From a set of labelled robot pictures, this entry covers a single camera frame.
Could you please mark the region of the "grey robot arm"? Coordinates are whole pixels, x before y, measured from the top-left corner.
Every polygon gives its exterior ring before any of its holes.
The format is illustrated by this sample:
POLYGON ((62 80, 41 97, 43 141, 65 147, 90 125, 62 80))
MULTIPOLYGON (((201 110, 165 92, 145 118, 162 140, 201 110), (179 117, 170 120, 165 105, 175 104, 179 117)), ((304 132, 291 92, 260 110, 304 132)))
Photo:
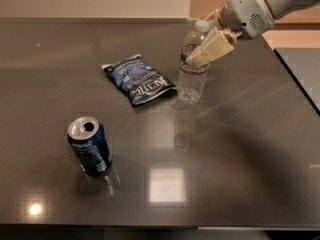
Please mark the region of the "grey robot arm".
POLYGON ((291 12, 314 7, 320 0, 226 0, 205 20, 210 31, 190 55, 188 65, 200 68, 230 53, 238 40, 251 40, 291 12))

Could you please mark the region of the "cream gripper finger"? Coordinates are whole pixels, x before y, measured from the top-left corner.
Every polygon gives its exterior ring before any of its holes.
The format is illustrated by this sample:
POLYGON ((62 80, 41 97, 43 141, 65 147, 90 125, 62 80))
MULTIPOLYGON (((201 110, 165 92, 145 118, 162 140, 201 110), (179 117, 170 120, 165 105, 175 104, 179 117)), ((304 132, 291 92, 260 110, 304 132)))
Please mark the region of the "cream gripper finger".
POLYGON ((205 21, 209 23, 210 26, 220 26, 221 25, 221 10, 216 9, 212 11, 209 15, 205 17, 205 21))
POLYGON ((212 28, 203 42, 186 58, 186 63, 193 68, 200 68, 230 53, 242 32, 230 28, 219 30, 212 28))

